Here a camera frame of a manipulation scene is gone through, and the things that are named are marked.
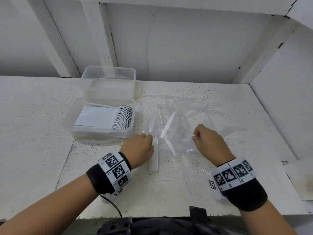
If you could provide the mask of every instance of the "forearm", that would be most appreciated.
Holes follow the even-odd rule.
[[[240,213],[251,235],[297,234],[270,201],[255,211]]]
[[[61,234],[98,195],[84,174],[4,223],[0,234]]]

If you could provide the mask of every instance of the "white table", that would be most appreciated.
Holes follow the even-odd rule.
[[[93,166],[107,151],[119,149],[122,141],[104,145],[73,141],[62,126],[72,102],[82,96],[79,79],[0,77],[0,219],[5,221],[43,196],[60,188]],[[216,125],[240,126],[244,140],[230,146],[237,156],[252,164],[269,199],[284,215],[307,214],[284,172],[281,161],[295,157],[276,130],[249,85],[138,81],[136,101],[142,103],[140,132],[150,109],[160,99],[143,95],[204,95],[214,110]],[[239,215],[228,202],[218,202],[201,193],[190,196],[179,161],[161,160],[159,173],[149,173],[147,164],[132,171],[134,180],[116,205],[123,216],[188,216],[189,206],[204,207],[208,215]],[[100,198],[79,218],[117,216],[115,208]]]

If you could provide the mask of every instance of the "left hand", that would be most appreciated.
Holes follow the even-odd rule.
[[[123,142],[120,152],[128,159],[131,169],[135,169],[149,160],[154,150],[152,144],[152,135],[135,134]]]

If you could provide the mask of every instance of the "white wristband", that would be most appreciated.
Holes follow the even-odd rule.
[[[211,173],[221,191],[240,186],[256,176],[245,158],[236,158],[217,167]]]
[[[130,182],[131,170],[118,152],[106,154],[98,160],[98,164],[114,187],[114,193],[112,194],[117,196],[119,194],[117,192]]]

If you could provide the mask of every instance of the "black cable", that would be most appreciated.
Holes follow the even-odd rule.
[[[111,201],[111,200],[109,200],[108,198],[105,198],[103,195],[101,195],[100,194],[100,196],[101,196],[101,198],[104,198],[106,201],[108,201],[111,205],[113,205],[114,206],[114,208],[117,210],[117,212],[119,213],[119,215],[120,215],[120,217],[122,218],[123,216],[122,216],[122,214],[121,214],[121,212],[120,212],[120,210],[118,209],[118,207]]]

